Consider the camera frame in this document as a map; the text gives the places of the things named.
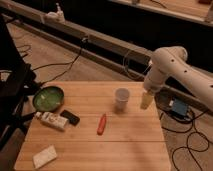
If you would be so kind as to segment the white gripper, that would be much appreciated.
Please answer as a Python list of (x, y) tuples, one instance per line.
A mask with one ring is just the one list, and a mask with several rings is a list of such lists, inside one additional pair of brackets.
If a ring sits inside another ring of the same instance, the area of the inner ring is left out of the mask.
[(164, 75), (161, 72), (158, 71), (149, 71), (146, 75), (143, 83), (144, 89), (148, 92), (142, 93), (142, 99), (141, 99), (141, 109), (147, 109), (153, 99), (154, 94), (161, 90), (162, 86), (164, 84)]

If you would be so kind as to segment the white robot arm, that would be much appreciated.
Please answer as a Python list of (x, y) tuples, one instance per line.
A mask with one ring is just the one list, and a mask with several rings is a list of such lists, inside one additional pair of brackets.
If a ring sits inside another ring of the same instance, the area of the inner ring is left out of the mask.
[(182, 46), (161, 47), (152, 56), (152, 67), (145, 76), (147, 93), (159, 92), (169, 77), (174, 78), (213, 112), (213, 78), (186, 63), (187, 50)]

